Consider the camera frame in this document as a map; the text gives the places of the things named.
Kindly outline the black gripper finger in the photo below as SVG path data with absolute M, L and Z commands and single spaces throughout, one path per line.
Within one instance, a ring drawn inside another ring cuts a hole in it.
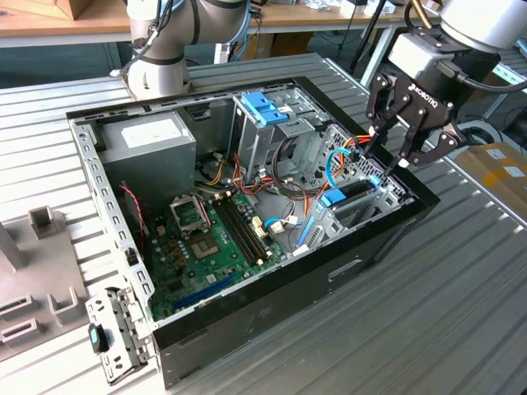
M 366 106 L 366 117 L 371 121 L 368 132 L 370 142 L 364 148 L 367 155 L 375 145 L 387 141 L 388 131 L 397 123 L 407 126 L 411 104 L 411 78 L 405 74 L 400 77 L 379 73 L 371 82 L 369 101 Z
M 385 170 L 385 176 L 391 174 L 397 166 L 407 168 L 409 165 L 422 166 L 432 163 L 447 156 L 466 142 L 465 137 L 446 111 L 434 114 L 420 107 L 409 115 L 406 123 L 408 128 L 403 145 Z M 432 149 L 424 151 L 423 144 L 437 129 L 440 130 L 437 144 Z

